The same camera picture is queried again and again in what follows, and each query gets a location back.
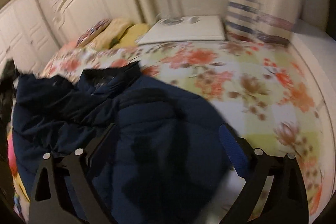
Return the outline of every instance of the white nightstand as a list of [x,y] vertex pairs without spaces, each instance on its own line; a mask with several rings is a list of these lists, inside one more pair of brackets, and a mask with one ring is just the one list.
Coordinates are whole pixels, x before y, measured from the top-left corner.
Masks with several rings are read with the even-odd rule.
[[197,16],[198,21],[190,23],[191,17],[184,17],[177,25],[163,24],[158,21],[137,44],[149,44],[174,41],[210,41],[225,40],[225,34],[219,16]]

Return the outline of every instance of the headboard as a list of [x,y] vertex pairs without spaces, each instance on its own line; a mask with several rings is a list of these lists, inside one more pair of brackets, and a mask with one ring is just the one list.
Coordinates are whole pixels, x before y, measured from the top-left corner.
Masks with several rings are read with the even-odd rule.
[[151,26],[156,22],[151,0],[62,0],[54,23],[63,43],[67,43],[80,37],[98,21],[116,17]]

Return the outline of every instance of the cabinet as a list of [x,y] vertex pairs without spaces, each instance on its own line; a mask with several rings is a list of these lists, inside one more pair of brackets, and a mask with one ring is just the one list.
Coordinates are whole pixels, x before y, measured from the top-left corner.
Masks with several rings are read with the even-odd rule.
[[39,73],[59,49],[37,0],[11,0],[0,10],[0,69],[13,58],[19,70]]

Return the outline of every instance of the jacket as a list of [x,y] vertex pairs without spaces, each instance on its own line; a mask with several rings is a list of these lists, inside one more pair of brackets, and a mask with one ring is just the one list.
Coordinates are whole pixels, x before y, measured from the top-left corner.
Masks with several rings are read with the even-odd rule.
[[119,224],[191,223],[230,166],[218,138],[224,121],[200,96],[142,75],[138,62],[84,70],[76,85],[59,75],[20,76],[13,143],[28,195],[44,153],[68,155],[112,122],[115,156],[92,182],[113,217]]

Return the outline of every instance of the metal pin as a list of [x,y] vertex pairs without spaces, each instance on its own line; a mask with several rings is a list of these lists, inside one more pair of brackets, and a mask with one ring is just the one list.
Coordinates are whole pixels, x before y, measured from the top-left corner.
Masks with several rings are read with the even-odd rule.
[[83,150],[82,148],[77,148],[77,149],[75,150],[75,155],[76,155],[76,156],[80,156],[81,154],[83,154],[83,152],[84,152],[84,150]]
[[258,155],[258,156],[261,156],[261,155],[264,153],[264,151],[262,151],[260,148],[256,148],[256,149],[254,150],[254,153],[255,153],[256,155]]
[[45,160],[49,159],[50,157],[51,157],[51,154],[50,154],[50,153],[45,153],[45,154],[43,155],[43,159],[45,159]]
[[291,160],[295,159],[295,155],[293,153],[288,153],[287,157],[290,158]]

